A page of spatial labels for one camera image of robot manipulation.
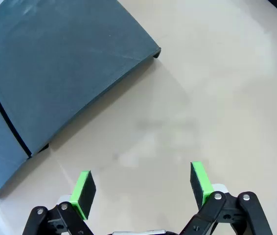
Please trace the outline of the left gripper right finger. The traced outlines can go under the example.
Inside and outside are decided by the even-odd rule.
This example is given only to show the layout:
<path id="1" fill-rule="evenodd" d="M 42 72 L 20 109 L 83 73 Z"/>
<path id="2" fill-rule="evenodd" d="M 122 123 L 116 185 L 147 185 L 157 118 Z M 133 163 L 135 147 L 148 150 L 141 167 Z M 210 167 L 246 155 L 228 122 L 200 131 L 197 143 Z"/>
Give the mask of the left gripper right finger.
<path id="1" fill-rule="evenodd" d="M 180 235 L 213 235 L 217 225 L 229 224 L 235 235 L 273 235 L 257 195 L 232 196 L 222 184 L 211 184 L 201 162 L 190 163 L 190 184 L 198 212 Z"/>

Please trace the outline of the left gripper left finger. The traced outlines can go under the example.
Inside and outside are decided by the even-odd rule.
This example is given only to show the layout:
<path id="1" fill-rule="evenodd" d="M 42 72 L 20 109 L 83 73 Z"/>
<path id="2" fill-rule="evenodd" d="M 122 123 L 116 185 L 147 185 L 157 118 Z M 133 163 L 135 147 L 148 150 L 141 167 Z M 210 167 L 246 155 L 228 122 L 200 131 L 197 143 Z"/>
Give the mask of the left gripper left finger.
<path id="1" fill-rule="evenodd" d="M 89 170 L 82 171 L 68 201 L 52 209 L 34 207 L 22 235 L 94 235 L 85 223 L 88 219 L 96 186 Z"/>

